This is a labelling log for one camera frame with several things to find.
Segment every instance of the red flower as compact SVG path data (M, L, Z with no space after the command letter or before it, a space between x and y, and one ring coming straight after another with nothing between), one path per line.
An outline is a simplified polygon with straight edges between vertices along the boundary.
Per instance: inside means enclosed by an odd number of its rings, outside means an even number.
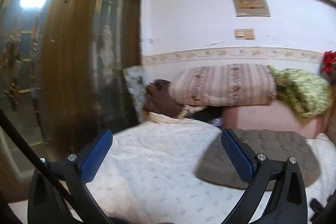
M329 51L324 53L323 65L326 73L332 73L335 58L336 58L336 52Z

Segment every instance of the wallpaper border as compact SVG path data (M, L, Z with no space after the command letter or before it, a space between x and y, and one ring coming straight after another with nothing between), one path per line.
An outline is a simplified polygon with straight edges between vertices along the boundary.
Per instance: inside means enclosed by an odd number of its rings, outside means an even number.
M171 52L143 56L142 58L144 65L154 65L206 59L278 59L320 63L322 57L323 52L306 51L295 48L223 47Z

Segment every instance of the metal screw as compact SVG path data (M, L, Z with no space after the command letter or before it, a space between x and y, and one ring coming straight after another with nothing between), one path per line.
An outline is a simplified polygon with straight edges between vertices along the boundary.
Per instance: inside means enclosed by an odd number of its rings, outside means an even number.
M68 160L69 160L69 161L74 161L76 158L77 158L77 156L76 156L75 154L71 154L71 155L68 157Z
M296 163L296 158L290 157L290 158L289 158L289 161L290 161L291 163L295 164L295 163Z
M264 154L258 154L258 159L259 160L265 160L266 156Z

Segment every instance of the gray pillow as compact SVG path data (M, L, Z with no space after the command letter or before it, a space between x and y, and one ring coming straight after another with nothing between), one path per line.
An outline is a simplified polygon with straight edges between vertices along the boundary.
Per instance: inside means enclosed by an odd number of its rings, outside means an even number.
M273 130L234 129L234 133L252 150L265 154L271 160L286 161L296 158L305 187L311 185L320 175L320 165L305 138L296 132ZM229 187L246 189L221 144L221 134L209 146L196 168L197 178ZM270 181L267 190L272 190L275 181Z

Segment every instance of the white wall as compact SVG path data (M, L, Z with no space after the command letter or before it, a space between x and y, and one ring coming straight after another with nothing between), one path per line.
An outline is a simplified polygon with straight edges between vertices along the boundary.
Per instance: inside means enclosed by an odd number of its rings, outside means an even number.
M319 0L267 0L271 17L236 17L232 0L142 0L142 54L209 47L336 50L336 9ZM234 39L254 28L256 40Z

